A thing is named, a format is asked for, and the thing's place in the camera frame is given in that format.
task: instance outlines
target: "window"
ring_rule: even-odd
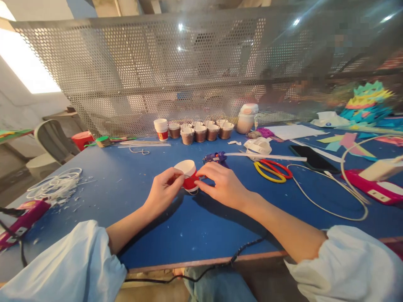
[[[15,21],[1,0],[0,17]],[[60,91],[34,51],[18,33],[0,29],[0,55],[32,94]]]

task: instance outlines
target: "metal mesh screen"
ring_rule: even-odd
[[[379,6],[370,18],[368,7],[237,9],[13,26],[95,137],[144,136],[155,133],[156,118],[236,122],[248,102],[259,102],[260,123],[309,120],[344,104],[351,85],[329,81],[373,71],[401,46],[362,56],[381,39],[380,29],[384,35],[401,28],[400,21],[380,23],[395,6]],[[374,56],[386,57],[373,63]],[[356,64],[353,75],[343,72],[349,63]]]

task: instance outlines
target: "smartphone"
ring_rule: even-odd
[[[321,157],[310,147],[292,145],[290,146],[290,149],[295,155],[306,157],[307,161],[305,161],[304,164],[311,170],[318,172],[329,171],[332,174],[340,173],[339,169],[334,167],[331,163],[329,163],[326,159]]]

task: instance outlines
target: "person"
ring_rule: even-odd
[[[196,176],[215,182],[196,181],[201,191],[275,236],[293,259],[287,268],[309,301],[403,301],[403,262],[380,241],[350,226],[318,230],[248,191],[219,164],[206,163]],[[95,221],[79,223],[3,286],[0,301],[113,302],[126,277],[116,254],[166,210],[183,181],[180,170],[169,168],[154,178],[137,211],[106,229]],[[184,273],[199,276],[198,268]],[[228,267],[185,283],[192,301],[255,301],[242,277]]]

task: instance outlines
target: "red scissors handle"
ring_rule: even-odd
[[[271,169],[273,169],[273,171],[277,172],[278,174],[284,176],[286,179],[291,179],[293,178],[293,173],[287,169],[287,167],[283,166],[282,164],[279,164],[278,162],[275,161],[269,161],[267,159],[261,159],[260,162],[262,164],[265,164],[266,166],[269,166]],[[282,172],[280,172],[276,167],[274,167],[273,165],[283,169],[287,174],[284,174]]]

